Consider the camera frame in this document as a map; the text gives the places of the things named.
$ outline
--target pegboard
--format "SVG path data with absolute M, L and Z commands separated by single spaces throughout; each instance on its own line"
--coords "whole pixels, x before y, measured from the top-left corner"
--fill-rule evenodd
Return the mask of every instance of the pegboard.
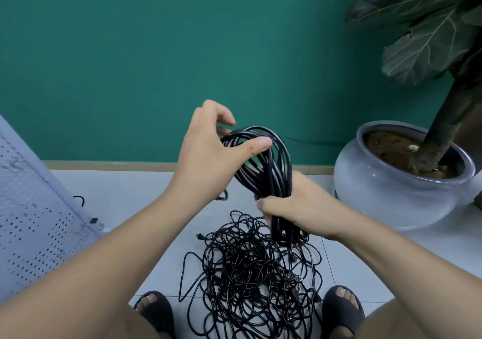
M 0 116 L 0 305 L 103 235 Z

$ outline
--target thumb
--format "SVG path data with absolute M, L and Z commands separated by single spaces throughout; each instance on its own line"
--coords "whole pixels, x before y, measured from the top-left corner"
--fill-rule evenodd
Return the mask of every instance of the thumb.
M 252 140 L 243 142 L 239 146 L 234 147 L 232 150 L 237 154 L 238 161 L 243 164 L 257 154 L 268 150 L 272 144 L 273 141 L 269 137 L 256 137 Z
M 292 200 L 291 197 L 280 198 L 269 196 L 256 202 L 256 207 L 263 214 L 271 214 L 272 216 L 285 217 L 291 219 Z

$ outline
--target person's right hand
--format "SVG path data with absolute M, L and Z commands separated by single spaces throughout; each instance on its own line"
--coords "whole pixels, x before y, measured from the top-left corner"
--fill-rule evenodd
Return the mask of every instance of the person's right hand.
M 328 239 L 336 239 L 355 215 L 353 210 L 297 171 L 293 171 L 290 197 L 266 197 L 258 200 L 257 208 L 269 223 L 271 216 L 283 217 L 303 231 Z

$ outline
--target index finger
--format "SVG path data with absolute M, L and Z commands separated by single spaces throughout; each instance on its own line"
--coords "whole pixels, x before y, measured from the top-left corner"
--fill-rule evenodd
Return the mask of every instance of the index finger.
M 209 124 L 221 123 L 228 126 L 236 125 L 231 111 L 224 105 L 216 103 L 213 100 L 206 100 L 204 104 L 202 104 L 202 121 Z

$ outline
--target black slipper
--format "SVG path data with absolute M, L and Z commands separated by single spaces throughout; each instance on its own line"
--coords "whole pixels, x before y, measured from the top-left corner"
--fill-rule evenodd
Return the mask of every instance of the black slipper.
M 158 333 L 164 331 L 169 334 L 172 339 L 175 339 L 174 315 L 172 314 L 171 304 L 167 300 L 166 296 L 164 296 L 162 293 L 158 291 L 149 291 L 144 293 L 134 305 L 134 310 L 141 300 L 149 295 L 155 295 L 157 300 L 144 307 L 139 314 L 144 317 Z
M 340 287 L 355 296 L 359 309 L 353 306 L 346 298 L 336 294 L 336 290 Z M 325 295 L 322 303 L 322 318 L 322 339 L 328 339 L 332 331 L 338 326 L 346 327 L 355 335 L 365 320 L 365 313 L 358 297 L 356 297 L 351 289 L 342 285 L 336 285 L 331 287 Z

